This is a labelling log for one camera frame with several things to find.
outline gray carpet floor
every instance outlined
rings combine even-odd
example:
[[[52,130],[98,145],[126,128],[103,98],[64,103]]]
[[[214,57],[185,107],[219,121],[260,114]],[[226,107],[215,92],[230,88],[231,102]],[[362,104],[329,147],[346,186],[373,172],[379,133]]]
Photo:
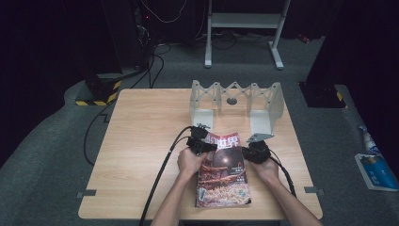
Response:
[[[299,40],[279,42],[285,69],[278,71],[265,41],[240,41],[232,48],[214,48],[213,67],[203,67],[204,47],[160,46],[155,50],[165,61],[154,88],[190,88],[194,79],[206,87],[220,82],[223,87],[236,81],[242,87],[258,83],[269,87],[281,82],[299,143],[313,183],[325,191],[319,196],[325,225],[399,225],[399,193],[368,190],[354,160],[363,153],[362,124],[349,91],[337,90],[347,108],[309,108],[298,82],[305,81],[323,40],[304,44]],[[215,41],[227,48],[228,41]],[[152,79],[162,67],[156,58]],[[128,89],[139,76],[122,81]],[[136,88],[148,88],[144,77]],[[65,93],[65,105],[39,124],[0,169],[0,225],[137,225],[134,220],[81,219],[78,210],[92,171],[83,155],[84,136],[90,122],[103,106],[74,103],[83,82]],[[111,105],[104,113],[112,115]],[[95,161],[107,123],[97,119],[88,133],[88,157]]]

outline human hand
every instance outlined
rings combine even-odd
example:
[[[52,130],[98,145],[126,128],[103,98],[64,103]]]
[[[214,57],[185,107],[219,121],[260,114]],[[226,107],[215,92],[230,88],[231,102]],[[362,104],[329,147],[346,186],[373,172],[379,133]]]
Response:
[[[202,153],[201,155],[196,156],[188,147],[181,150],[177,159],[180,173],[186,173],[191,177],[200,169],[200,165],[207,155],[208,153]]]
[[[269,158],[261,164],[249,163],[267,185],[279,181],[279,166],[272,159]]]

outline white metal stand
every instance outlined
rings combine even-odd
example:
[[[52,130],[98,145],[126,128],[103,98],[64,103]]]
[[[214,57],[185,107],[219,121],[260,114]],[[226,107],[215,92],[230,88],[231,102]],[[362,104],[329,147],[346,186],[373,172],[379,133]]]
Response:
[[[232,94],[233,89],[239,92]],[[256,83],[252,83],[246,88],[240,87],[236,82],[223,88],[220,83],[215,82],[208,89],[202,87],[197,80],[193,81],[190,97],[190,116],[193,125],[206,125],[210,132],[214,129],[215,109],[200,108],[200,102],[211,100],[216,105],[217,115],[221,114],[223,98],[226,101],[236,101],[236,97],[244,95],[247,98],[247,114],[250,118],[250,129],[252,136],[247,142],[257,142],[274,136],[274,126],[276,120],[281,118],[284,111],[284,98],[280,83],[274,83],[270,88],[261,89]],[[255,109],[253,102],[263,101],[263,108]]]
[[[205,49],[205,68],[212,67],[212,27],[243,27],[243,28],[273,28],[276,29],[275,38],[269,42],[270,50],[279,70],[284,69],[277,45],[279,36],[287,17],[288,7],[291,0],[285,0],[282,13],[260,14],[260,13],[213,13],[212,0],[208,7],[208,29]]]

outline book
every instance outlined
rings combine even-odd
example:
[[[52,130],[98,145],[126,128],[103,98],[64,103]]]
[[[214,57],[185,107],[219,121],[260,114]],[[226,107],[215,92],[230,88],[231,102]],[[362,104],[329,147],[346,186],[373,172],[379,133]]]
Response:
[[[244,157],[237,133],[208,133],[205,142],[217,144],[202,162],[197,180],[196,207],[228,207],[251,203]]]
[[[355,159],[369,189],[399,190],[399,183],[382,155],[358,153]]]

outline magazine cover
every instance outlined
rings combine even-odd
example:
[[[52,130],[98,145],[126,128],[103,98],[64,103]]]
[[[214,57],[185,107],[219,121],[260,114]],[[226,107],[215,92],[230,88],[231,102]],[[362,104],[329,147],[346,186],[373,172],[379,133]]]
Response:
[[[196,207],[249,204],[246,167],[238,134],[208,133],[205,141],[217,144],[217,150],[208,153],[199,169]]]

